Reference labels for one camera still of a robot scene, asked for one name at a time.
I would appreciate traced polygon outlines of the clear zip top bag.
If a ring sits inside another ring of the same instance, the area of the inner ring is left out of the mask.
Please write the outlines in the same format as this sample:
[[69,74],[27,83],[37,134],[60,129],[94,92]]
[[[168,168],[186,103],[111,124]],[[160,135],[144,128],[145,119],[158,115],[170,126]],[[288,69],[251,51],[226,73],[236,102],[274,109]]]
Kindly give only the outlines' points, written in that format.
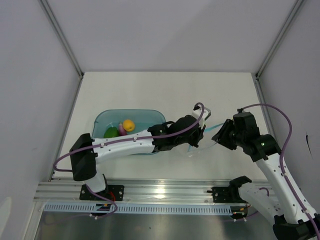
[[203,132],[203,138],[198,143],[198,147],[191,145],[188,146],[186,152],[187,156],[193,157],[215,146],[217,143],[212,140],[212,137],[220,130],[222,126],[223,123],[219,123],[214,126],[206,127]]

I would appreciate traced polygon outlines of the yellow toy orange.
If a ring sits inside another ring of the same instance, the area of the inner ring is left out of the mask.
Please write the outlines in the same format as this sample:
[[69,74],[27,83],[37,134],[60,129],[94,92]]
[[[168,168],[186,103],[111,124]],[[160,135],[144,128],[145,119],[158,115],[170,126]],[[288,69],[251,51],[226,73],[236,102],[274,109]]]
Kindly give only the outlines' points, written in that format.
[[132,132],[136,128],[135,123],[130,119],[124,120],[122,127],[126,132]]

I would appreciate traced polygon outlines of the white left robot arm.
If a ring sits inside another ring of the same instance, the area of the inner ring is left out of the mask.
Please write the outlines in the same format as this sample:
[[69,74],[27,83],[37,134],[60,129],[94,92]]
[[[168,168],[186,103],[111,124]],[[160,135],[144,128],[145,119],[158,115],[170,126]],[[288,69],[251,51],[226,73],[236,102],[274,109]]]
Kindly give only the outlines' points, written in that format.
[[176,122],[156,124],[132,135],[92,138],[84,133],[69,151],[73,180],[85,183],[97,200],[103,200],[109,188],[104,174],[97,170],[99,164],[129,155],[170,151],[183,144],[197,148],[205,128],[205,117],[186,115]]

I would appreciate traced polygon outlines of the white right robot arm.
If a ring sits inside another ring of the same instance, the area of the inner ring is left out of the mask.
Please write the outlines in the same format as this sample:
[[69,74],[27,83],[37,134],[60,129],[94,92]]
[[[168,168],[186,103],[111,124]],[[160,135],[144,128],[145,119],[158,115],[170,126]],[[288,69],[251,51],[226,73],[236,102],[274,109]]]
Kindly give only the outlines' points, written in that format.
[[278,240],[309,240],[320,237],[320,214],[310,205],[289,172],[277,141],[261,134],[250,112],[227,119],[212,137],[229,149],[242,148],[268,180],[277,201],[261,191],[246,176],[229,182],[228,196],[234,202],[251,204],[272,225]]

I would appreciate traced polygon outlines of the teal plastic tray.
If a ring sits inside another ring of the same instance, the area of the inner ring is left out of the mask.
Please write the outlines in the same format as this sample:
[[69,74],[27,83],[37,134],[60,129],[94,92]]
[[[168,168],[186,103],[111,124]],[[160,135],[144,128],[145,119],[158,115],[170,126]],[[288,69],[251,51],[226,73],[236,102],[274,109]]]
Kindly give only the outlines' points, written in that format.
[[[104,133],[109,127],[117,127],[124,120],[132,120],[135,123],[135,129],[127,132],[127,135],[113,138],[104,138]],[[111,109],[100,113],[93,126],[92,138],[93,145],[102,144],[117,139],[129,139],[132,137],[147,136],[147,129],[154,125],[161,125],[166,122],[163,114],[152,109]],[[111,158],[120,158],[130,155],[153,155],[154,146],[151,139],[142,139],[137,141],[123,141],[113,143],[104,147],[93,149],[97,154],[96,160],[104,161]]]

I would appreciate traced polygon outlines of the purple toy eggplant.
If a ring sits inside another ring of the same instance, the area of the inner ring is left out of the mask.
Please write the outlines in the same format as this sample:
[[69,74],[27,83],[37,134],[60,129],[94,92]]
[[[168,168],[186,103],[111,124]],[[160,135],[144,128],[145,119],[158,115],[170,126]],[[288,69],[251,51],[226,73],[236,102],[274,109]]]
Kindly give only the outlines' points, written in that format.
[[127,131],[124,129],[122,122],[120,122],[118,124],[118,133],[119,133],[119,136],[126,136],[127,135]]

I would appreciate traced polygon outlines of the green toy bell pepper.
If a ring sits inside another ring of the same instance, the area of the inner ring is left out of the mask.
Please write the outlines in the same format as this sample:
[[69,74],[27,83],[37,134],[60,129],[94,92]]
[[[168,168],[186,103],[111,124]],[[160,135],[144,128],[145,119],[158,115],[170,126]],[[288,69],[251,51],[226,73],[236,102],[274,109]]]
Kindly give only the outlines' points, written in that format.
[[119,134],[119,130],[118,130],[117,127],[109,127],[109,128],[105,131],[103,137],[109,139],[109,138],[118,137],[119,135],[120,135],[120,134]]

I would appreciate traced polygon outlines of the aluminium rail base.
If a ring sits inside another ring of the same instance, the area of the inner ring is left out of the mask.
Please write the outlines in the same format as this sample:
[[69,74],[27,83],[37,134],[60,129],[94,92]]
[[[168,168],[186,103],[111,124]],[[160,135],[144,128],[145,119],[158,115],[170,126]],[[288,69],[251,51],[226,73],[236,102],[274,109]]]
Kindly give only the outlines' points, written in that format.
[[[128,204],[212,204],[213,187],[227,187],[228,180],[134,180],[109,179],[108,188],[123,186],[112,191]],[[37,202],[79,202],[89,191],[80,182],[69,178],[53,179],[38,184],[33,200]]]

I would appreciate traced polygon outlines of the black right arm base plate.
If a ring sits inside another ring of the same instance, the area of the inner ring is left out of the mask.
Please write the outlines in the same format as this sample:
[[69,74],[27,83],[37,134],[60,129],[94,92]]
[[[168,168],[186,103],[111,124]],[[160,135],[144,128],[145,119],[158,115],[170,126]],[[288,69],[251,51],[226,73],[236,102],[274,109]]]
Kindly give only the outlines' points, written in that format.
[[212,187],[206,191],[211,194],[214,203],[230,203],[230,204],[245,204],[245,200],[240,198],[239,194],[230,187]]

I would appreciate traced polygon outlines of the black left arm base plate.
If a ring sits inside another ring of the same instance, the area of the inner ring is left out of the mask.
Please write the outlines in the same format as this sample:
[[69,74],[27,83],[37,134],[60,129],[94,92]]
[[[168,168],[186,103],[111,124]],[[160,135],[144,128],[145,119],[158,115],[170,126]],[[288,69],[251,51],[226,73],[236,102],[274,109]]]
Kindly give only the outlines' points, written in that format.
[[[125,186],[124,185],[108,185],[106,190],[100,191],[97,195],[102,196],[112,201],[122,201],[124,196]],[[84,184],[81,186],[79,199],[82,201],[101,201],[100,197],[92,194],[88,187]]]

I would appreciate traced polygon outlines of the right aluminium frame post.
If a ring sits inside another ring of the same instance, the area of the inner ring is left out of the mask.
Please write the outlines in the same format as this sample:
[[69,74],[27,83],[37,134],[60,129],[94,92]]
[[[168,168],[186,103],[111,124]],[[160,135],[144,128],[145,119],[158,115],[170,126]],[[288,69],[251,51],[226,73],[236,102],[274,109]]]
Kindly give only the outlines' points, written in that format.
[[269,50],[267,51],[265,57],[263,58],[261,64],[259,65],[257,72],[255,73],[255,77],[257,80],[261,78],[265,69],[271,63],[273,57],[277,53],[283,40],[285,39],[286,35],[288,34],[289,30],[291,29],[292,25],[294,24],[296,18],[298,17],[300,11],[302,10],[306,2],[307,2],[306,0],[294,1],[292,8],[290,9],[287,17],[285,18],[278,33],[276,34],[276,37],[274,38]]

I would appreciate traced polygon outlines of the aluminium frame post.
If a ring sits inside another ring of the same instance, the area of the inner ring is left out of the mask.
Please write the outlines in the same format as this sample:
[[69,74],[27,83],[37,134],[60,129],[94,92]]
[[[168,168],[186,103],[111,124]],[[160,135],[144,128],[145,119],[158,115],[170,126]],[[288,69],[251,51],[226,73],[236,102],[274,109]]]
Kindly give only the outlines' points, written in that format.
[[77,75],[82,78],[84,72],[82,71],[80,64],[64,34],[63,29],[61,28],[59,21],[51,8],[51,5],[48,0],[38,0],[39,5],[41,6],[49,24],[51,25],[60,45],[62,46],[63,50],[65,51],[66,56],[68,57],[70,63],[72,64],[73,68]]
[[265,69],[271,63],[273,57],[277,53],[283,40],[285,39],[286,35],[288,34],[289,30],[291,29],[292,25],[294,24],[296,18],[298,17],[300,11],[302,10],[306,2],[307,2],[306,0],[294,1],[292,8],[290,9],[287,17],[285,18],[278,33],[276,34],[276,37],[274,38],[269,50],[267,51],[265,57],[263,58],[261,64],[259,65],[257,72],[255,73],[255,77],[257,80],[261,78]]

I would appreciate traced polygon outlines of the left aluminium frame post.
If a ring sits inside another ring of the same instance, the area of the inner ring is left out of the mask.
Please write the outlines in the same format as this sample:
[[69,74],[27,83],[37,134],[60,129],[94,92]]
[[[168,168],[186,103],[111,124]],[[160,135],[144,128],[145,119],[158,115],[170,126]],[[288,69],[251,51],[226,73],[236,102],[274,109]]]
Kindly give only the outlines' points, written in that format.
[[64,34],[63,29],[61,28],[59,21],[51,8],[51,5],[48,0],[38,0],[39,5],[41,6],[49,24],[51,25],[60,45],[62,46],[63,50],[65,51],[66,56],[68,57],[70,63],[72,64],[73,68],[77,75],[82,78],[84,72],[82,71],[80,64]]

